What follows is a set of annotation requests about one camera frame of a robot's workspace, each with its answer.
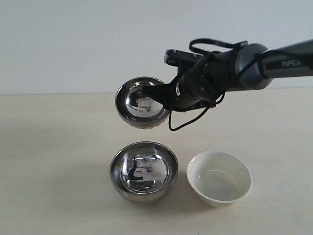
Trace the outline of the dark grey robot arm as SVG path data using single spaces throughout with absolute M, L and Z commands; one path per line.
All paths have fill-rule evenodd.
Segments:
M 312 40 L 267 49 L 200 38 L 189 49 L 198 56 L 190 60 L 189 53 L 179 53 L 179 71 L 169 84 L 144 86 L 141 93 L 167 110 L 186 112 L 214 107 L 226 92 L 262 90 L 276 78 L 313 74 Z

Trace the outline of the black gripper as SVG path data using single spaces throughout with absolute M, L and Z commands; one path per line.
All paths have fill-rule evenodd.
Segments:
M 143 86 L 142 94 L 167 110 L 185 111 L 200 101 L 215 103 L 222 92 L 210 80 L 209 61 L 203 57 L 170 84 Z

